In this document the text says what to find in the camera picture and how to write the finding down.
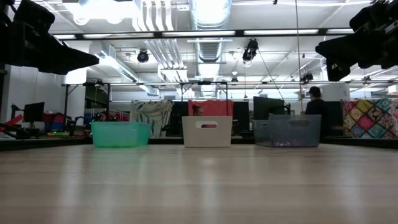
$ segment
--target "computer monitor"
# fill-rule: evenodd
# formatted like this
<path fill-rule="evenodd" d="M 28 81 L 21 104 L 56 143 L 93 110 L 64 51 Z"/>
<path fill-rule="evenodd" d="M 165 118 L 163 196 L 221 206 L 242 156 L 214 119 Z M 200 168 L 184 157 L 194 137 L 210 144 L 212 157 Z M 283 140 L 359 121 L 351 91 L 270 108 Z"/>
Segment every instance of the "computer monitor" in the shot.
<path fill-rule="evenodd" d="M 285 114 L 285 101 L 254 96 L 253 119 L 268 120 L 270 114 Z"/>
<path fill-rule="evenodd" d="M 43 121 L 43 114 L 44 114 L 44 102 L 25 105 L 24 121 L 30 123 L 41 122 Z"/>
<path fill-rule="evenodd" d="M 238 121 L 238 124 L 233 126 L 235 134 L 250 130 L 248 101 L 234 101 L 233 120 Z"/>

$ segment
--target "cable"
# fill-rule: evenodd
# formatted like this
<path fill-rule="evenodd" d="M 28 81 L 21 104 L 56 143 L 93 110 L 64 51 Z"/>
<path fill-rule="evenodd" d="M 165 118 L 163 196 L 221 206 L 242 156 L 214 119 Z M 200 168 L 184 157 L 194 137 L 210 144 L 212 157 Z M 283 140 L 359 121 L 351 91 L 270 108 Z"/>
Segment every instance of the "cable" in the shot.
<path fill-rule="evenodd" d="M 269 71 L 269 69 L 268 69 L 268 66 L 267 66 L 266 62 L 264 61 L 264 59 L 263 59 L 263 57 L 262 57 L 262 54 L 261 54 L 260 48 L 259 48 L 259 54 L 260 54 L 260 57 L 261 57 L 262 63 L 264 64 L 264 66 L 265 66 L 265 68 L 266 68 L 266 70 L 267 70 L 267 72 L 268 72 L 268 75 L 269 75 L 269 77 L 271 78 L 271 81 L 272 81 L 272 82 L 273 82 L 273 84 L 275 85 L 275 87 L 276 87 L 276 90 L 278 90 L 278 92 L 279 92 L 279 95 L 280 95 L 280 97 L 282 98 L 282 100 L 284 101 L 284 103 L 285 103 L 285 106 L 286 106 L 286 105 L 287 105 L 287 103 L 285 102 L 284 96 L 282 95 L 282 93 L 280 92 L 280 90 L 279 90 L 278 86 L 276 85 L 276 83 L 275 83 L 275 81 L 274 81 L 274 79 L 273 79 L 273 77 L 272 77 L 272 75 L 271 75 L 271 72 Z"/>
<path fill-rule="evenodd" d="M 299 7 L 297 6 L 297 0 L 296 2 L 296 26 L 297 26 L 297 48 L 298 48 L 298 87 L 300 88 L 300 102 L 301 102 L 301 111 L 304 110 L 303 108 L 303 94 L 301 90 L 301 61 L 300 61 L 300 34 L 299 34 Z"/>
<path fill-rule="evenodd" d="M 244 66 L 244 99 L 246 99 L 248 96 L 246 95 L 246 67 Z"/>
<path fill-rule="evenodd" d="M 36 100 L 36 85 L 37 85 L 37 77 L 39 76 L 39 70 L 36 71 L 36 80 L 35 80 L 35 87 L 33 89 L 33 102 Z"/>

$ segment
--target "person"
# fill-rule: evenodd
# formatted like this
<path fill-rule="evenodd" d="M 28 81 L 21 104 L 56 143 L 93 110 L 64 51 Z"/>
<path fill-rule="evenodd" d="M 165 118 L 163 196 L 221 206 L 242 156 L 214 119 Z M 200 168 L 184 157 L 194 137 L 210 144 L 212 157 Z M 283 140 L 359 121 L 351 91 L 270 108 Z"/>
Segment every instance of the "person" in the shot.
<path fill-rule="evenodd" d="M 307 104 L 305 114 L 319 114 L 322 116 L 320 137 L 324 138 L 328 135 L 330 130 L 330 125 L 328 124 L 329 114 L 326 108 L 326 103 L 322 99 L 321 89 L 319 89 L 319 87 L 311 87 L 309 93 L 311 101 Z"/>
<path fill-rule="evenodd" d="M 194 116 L 203 116 L 204 111 L 203 111 L 203 108 L 201 106 L 193 105 L 192 109 L 193 109 L 193 115 Z"/>
<path fill-rule="evenodd" d="M 106 112 L 102 111 L 100 113 L 99 121 L 106 121 Z"/>

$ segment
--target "ceiling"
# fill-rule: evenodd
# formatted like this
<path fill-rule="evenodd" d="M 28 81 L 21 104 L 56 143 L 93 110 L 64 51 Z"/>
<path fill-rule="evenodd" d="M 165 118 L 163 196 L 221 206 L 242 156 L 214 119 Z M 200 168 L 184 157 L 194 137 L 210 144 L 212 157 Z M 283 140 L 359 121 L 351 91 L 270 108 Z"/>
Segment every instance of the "ceiling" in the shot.
<path fill-rule="evenodd" d="M 279 0 L 276 6 L 272 5 L 272 1 L 233 1 L 229 29 L 296 29 L 297 25 L 299 29 L 347 28 L 349 20 L 363 7 L 369 5 L 368 3 L 348 6 L 325 5 L 343 2 L 366 2 L 363 0 L 298 0 L 298 13 L 296 13 L 296 7 L 293 4 L 295 1 Z M 61 1 L 46 2 L 43 0 L 36 2 L 47 7 L 55 14 L 56 21 L 50 30 L 53 34 L 135 31 L 132 27 L 131 18 L 125 18 L 119 24 L 110 24 L 105 19 L 92 19 L 86 25 L 79 26 L 74 23 L 72 13 L 67 11 Z M 188 0 L 172 1 L 172 22 L 175 30 L 190 30 L 191 28 L 190 11 L 187 10 L 189 8 L 187 3 Z M 109 9 L 109 13 L 118 12 Z M 239 54 L 248 41 L 248 38 L 232 38 L 232 42 L 225 43 L 223 49 L 224 64 L 220 66 L 218 80 L 230 81 L 233 76 L 232 71 L 237 71 L 239 81 L 259 82 L 271 80 L 268 71 L 275 81 L 298 80 L 299 68 L 303 65 L 307 66 L 300 71 L 301 73 L 311 71 L 314 79 L 321 79 L 320 60 L 315 59 L 321 58 L 321 55 L 315 52 L 315 47 L 319 42 L 324 41 L 324 37 L 257 38 L 261 55 L 258 54 L 254 58 L 251 67 L 245 68 Z M 143 40 L 102 40 L 101 43 L 103 45 L 112 45 L 118 51 L 118 59 L 124 62 L 128 69 L 137 73 L 141 80 L 145 82 L 161 81 L 157 75 L 158 63 L 151 54 L 149 55 L 150 60 L 147 63 L 138 63 L 136 60 L 136 54 L 139 52 L 139 49 L 146 48 Z M 177 43 L 184 65 L 188 69 L 188 78 L 192 81 L 198 80 L 197 58 L 194 45 L 187 43 L 187 39 L 177 39 Z M 131 59 L 128 59 L 126 54 L 131 54 Z M 365 74 L 377 70 L 380 70 L 380 67 L 375 66 L 366 70 L 354 67 L 351 75 L 346 77 L 345 80 L 361 80 Z M 393 70 L 378 76 L 377 80 L 389 80 L 397 76 L 398 70 Z M 109 82 L 121 82 L 121 75 L 107 65 L 96 65 L 88 69 L 88 78 L 101 78 Z M 360 87 L 362 85 L 352 85 L 352 88 Z M 375 90 L 381 90 L 385 87 L 387 85 L 374 86 Z M 275 88 L 275 86 L 246 85 L 231 86 L 231 88 L 265 89 Z M 284 88 L 298 88 L 298 86 L 286 85 Z"/>

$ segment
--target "air duct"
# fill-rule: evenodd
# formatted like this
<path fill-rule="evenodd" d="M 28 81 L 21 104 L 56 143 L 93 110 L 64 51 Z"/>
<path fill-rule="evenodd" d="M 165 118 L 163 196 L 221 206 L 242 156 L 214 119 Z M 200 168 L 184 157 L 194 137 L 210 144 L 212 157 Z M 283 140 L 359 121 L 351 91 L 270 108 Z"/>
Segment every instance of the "air duct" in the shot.
<path fill-rule="evenodd" d="M 192 29 L 222 30 L 227 29 L 231 15 L 232 0 L 189 0 L 191 9 Z M 198 62 L 219 62 L 223 52 L 223 43 L 197 43 Z M 203 78 L 216 78 L 220 70 L 219 64 L 198 65 L 199 75 Z M 209 87 L 202 87 L 204 96 L 212 96 Z"/>

